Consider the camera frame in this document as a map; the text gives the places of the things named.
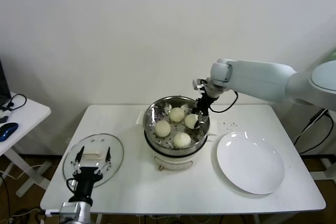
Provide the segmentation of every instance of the white plate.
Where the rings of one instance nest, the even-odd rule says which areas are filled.
[[[231,132],[218,143],[217,159],[226,177],[253,194],[269,194],[285,176],[279,153],[267,140],[247,132]]]

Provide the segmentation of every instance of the black cable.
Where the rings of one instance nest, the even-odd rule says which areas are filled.
[[[304,154],[304,153],[306,153],[306,152],[308,152],[308,151],[311,151],[312,149],[315,149],[315,148],[317,148],[318,146],[320,146],[325,140],[327,140],[327,138],[330,136],[330,134],[331,134],[331,132],[332,132],[332,129],[334,128],[334,120],[331,118],[331,116],[329,116],[329,115],[327,115],[327,117],[330,119],[330,121],[331,121],[331,127],[330,127],[330,130],[329,130],[329,132],[327,133],[327,135],[324,137],[324,139],[320,142],[320,143],[318,143],[317,145],[315,145],[314,147],[312,147],[312,148],[310,148],[310,149],[308,149],[308,150],[306,150],[306,151],[304,151],[304,152],[301,152],[300,153],[300,155],[301,154]]]
[[[308,128],[309,126],[311,125],[311,123],[309,122],[306,127],[304,127],[304,129],[300,132],[300,134],[306,130],[306,128]],[[294,145],[296,145],[299,141],[299,139],[301,138],[302,135],[299,135],[296,139],[295,139],[295,142],[294,142]]]
[[[35,214],[35,220],[37,224],[41,223],[41,220],[38,218],[38,216],[43,216],[43,219],[46,219],[46,212],[45,211],[40,211]]]
[[[246,220],[245,220],[244,216],[243,215],[239,215],[239,216],[241,216],[241,218],[243,219],[244,224],[246,224]]]
[[[66,224],[66,223],[68,223],[68,222],[70,222],[70,221],[72,221],[73,219],[66,219],[66,220],[64,220],[64,221],[62,221],[62,222],[60,222],[59,224]]]
[[[233,103],[231,103],[231,105],[229,107],[227,107],[225,110],[222,110],[222,111],[216,111],[216,110],[213,110],[213,108],[211,108],[211,106],[209,106],[210,110],[214,113],[223,113],[225,111],[228,111],[229,109],[231,109],[231,107],[233,105],[235,105],[236,101],[238,100],[238,92],[237,91],[234,91],[235,94],[236,94],[236,99],[233,101]]]
[[[323,115],[328,115],[328,114],[326,114],[326,110],[325,109],[319,110],[315,115],[313,115],[309,119],[309,123],[306,125],[306,127],[304,127],[304,129],[300,132],[299,136],[295,139],[294,145],[296,145],[298,143],[299,139],[302,137],[302,135],[301,135],[302,132],[304,132],[306,130],[306,128],[310,127],[313,123],[316,123],[318,120],[320,120]]]
[[[74,178],[68,178],[67,179],[67,187],[68,187],[68,189],[70,190],[70,192],[72,192],[73,194],[75,193],[75,191],[70,187],[70,185],[69,185],[69,181],[71,181],[71,180],[75,180]]]
[[[222,224],[222,221],[223,221],[224,215],[222,215],[220,218],[221,218],[221,219],[219,220],[219,224]]]
[[[39,206],[31,208],[22,208],[16,211],[12,215],[12,224],[28,224],[30,220],[30,214],[33,213],[34,209],[40,209],[40,211],[42,211],[42,209]]]
[[[1,179],[2,181],[4,182],[4,185],[6,187],[6,192],[7,192],[7,200],[8,200],[8,218],[10,218],[11,216],[11,213],[10,213],[10,200],[9,200],[9,192],[8,192],[8,187],[7,187],[7,184],[6,184],[6,181],[4,180],[4,177],[2,176],[2,174],[0,173],[0,176],[1,176]]]
[[[23,97],[23,98],[25,99],[25,101],[24,101],[24,103],[21,104],[20,106],[11,109],[11,107],[14,106],[13,99],[14,99],[14,97],[16,97],[16,96],[18,96],[18,95],[21,96],[21,97]],[[26,97],[24,94],[16,94],[16,95],[14,95],[14,96],[10,99],[10,101],[9,101],[9,103],[8,103],[8,105],[7,105],[7,109],[8,109],[9,111],[17,110],[17,109],[23,107],[26,103],[27,103],[27,97]]]

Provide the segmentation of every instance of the white table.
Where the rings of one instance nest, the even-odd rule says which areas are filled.
[[[20,105],[23,101],[22,97],[14,98],[14,107]],[[6,122],[18,123],[19,127],[8,139],[0,142],[0,155],[5,155],[12,161],[5,172],[9,173],[14,164],[23,171],[27,170],[25,173],[30,177],[30,179],[27,180],[27,182],[24,183],[16,192],[16,195],[19,197],[22,197],[33,184],[37,184],[44,190],[46,190],[49,185],[50,181],[43,178],[41,174],[43,174],[51,166],[51,162],[44,162],[43,166],[36,171],[34,169],[29,169],[30,166],[14,151],[12,147],[29,131],[42,122],[50,113],[51,110],[49,107],[27,99],[27,103],[23,107],[14,110]]]
[[[226,106],[214,107],[220,110]],[[146,108],[145,105],[92,105],[87,108],[66,153],[84,137],[97,133],[116,135],[125,151],[116,175],[93,190],[92,212],[138,215],[290,212],[293,215],[325,208],[323,197],[270,106],[236,105],[226,113],[211,114],[217,121],[218,135],[209,136],[197,164],[178,172],[159,171],[152,160],[143,128],[135,124],[139,113]],[[272,194],[246,193],[234,186],[218,168],[213,154],[219,136],[239,129],[262,132],[280,153],[286,175]],[[65,155],[43,196],[42,209],[55,211],[71,197],[62,174],[64,159]],[[265,223],[276,221],[270,219]]]

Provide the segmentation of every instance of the steamed bun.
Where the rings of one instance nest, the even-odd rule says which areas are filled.
[[[187,126],[189,129],[194,129],[197,120],[198,120],[198,115],[189,114],[184,119],[185,126]]]
[[[174,147],[185,148],[191,144],[191,138],[187,133],[179,132],[174,137]]]
[[[155,134],[159,137],[168,136],[170,134],[170,131],[170,124],[165,120],[158,121],[155,124]]]
[[[181,108],[173,108],[169,114],[170,119],[173,122],[180,123],[184,119],[184,111]]]

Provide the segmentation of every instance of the laptop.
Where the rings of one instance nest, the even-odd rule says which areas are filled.
[[[4,105],[11,99],[10,91],[6,81],[5,73],[0,61],[0,106]]]

